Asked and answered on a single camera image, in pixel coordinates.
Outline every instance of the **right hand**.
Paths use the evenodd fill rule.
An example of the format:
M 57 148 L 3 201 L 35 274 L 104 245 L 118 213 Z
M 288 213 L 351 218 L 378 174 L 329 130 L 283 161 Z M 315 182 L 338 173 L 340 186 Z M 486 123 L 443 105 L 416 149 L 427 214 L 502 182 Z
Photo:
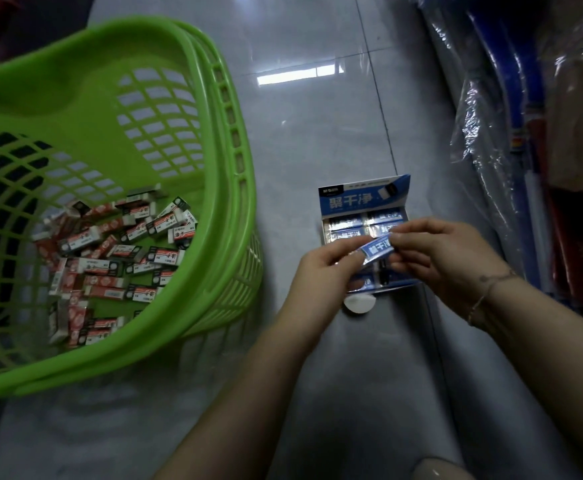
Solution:
M 509 265 L 468 224 L 425 217 L 390 232 L 396 250 L 389 256 L 391 268 L 427 284 L 464 319 L 486 293 L 489 278 L 510 272 Z

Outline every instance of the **bracelet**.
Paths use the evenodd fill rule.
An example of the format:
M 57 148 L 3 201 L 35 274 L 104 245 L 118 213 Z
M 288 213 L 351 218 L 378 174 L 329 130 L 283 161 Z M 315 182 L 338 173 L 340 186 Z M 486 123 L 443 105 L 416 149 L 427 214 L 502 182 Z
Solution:
M 467 315 L 467 323 L 470 326 L 472 326 L 471 319 L 473 318 L 474 313 L 476 312 L 478 307 L 483 303 L 483 300 L 487 297 L 487 295 L 489 295 L 489 291 L 491 291 L 491 289 L 495 286 L 495 284 L 503 282 L 503 281 L 507 281 L 510 278 L 515 278 L 516 276 L 517 276 L 516 273 L 514 273 L 513 270 L 510 269 L 509 273 L 507 273 L 507 274 L 502 274 L 500 276 L 489 276 L 486 278 L 481 278 L 482 281 L 486 281 L 486 282 L 488 281 L 489 284 L 487 285 L 487 290 L 485 290 L 485 292 L 483 293 L 483 296 L 478 298 L 478 301 L 474 304 L 474 306 L 471 307 L 471 310 L 469 311 L 469 314 Z

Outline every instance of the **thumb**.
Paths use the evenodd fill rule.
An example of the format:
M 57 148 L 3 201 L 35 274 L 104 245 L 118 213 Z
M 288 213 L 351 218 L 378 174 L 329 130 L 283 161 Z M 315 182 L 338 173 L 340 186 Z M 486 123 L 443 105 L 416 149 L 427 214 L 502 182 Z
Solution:
M 338 262 L 336 268 L 344 280 L 349 281 L 349 278 L 351 278 L 352 274 L 360 271 L 363 261 L 365 261 L 365 255 L 362 253 L 362 251 L 354 251 L 353 253 L 348 254 L 342 258 Z
M 428 232 L 392 232 L 389 234 L 389 242 L 398 252 L 419 251 L 427 256 L 431 256 L 437 239 L 437 235 Z

